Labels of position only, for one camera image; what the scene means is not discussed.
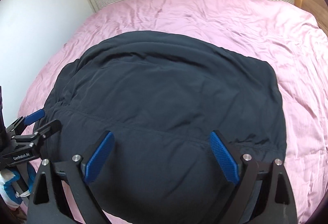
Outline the pink bed duvet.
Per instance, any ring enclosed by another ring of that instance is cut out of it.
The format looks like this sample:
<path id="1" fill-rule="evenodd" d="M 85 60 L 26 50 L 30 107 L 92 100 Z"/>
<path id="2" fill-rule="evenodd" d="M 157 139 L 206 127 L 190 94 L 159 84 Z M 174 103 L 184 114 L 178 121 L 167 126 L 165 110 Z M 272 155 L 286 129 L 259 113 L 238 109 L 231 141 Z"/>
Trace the pink bed duvet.
<path id="1" fill-rule="evenodd" d="M 43 107 L 62 68 L 99 42 L 131 31 L 187 35 L 268 62 L 283 99 L 286 169 L 299 223 L 327 191 L 327 36 L 315 17 L 267 0 L 125 0 L 90 16 L 41 69 L 19 115 Z"/>

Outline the black puffer coat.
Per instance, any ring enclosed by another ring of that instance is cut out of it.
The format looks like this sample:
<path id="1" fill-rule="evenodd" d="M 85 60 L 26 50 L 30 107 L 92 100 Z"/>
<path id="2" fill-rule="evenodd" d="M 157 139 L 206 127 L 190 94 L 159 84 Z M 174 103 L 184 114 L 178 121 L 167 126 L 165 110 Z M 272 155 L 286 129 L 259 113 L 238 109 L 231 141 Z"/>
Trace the black puffer coat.
<path id="1" fill-rule="evenodd" d="M 210 149 L 214 130 L 259 161 L 286 155 L 273 68 L 184 35 L 139 31 L 100 42 L 61 70 L 44 110 L 43 123 L 62 123 L 41 150 L 53 162 L 113 132 L 90 188 L 104 211 L 130 223 L 215 221 L 234 186 Z"/>

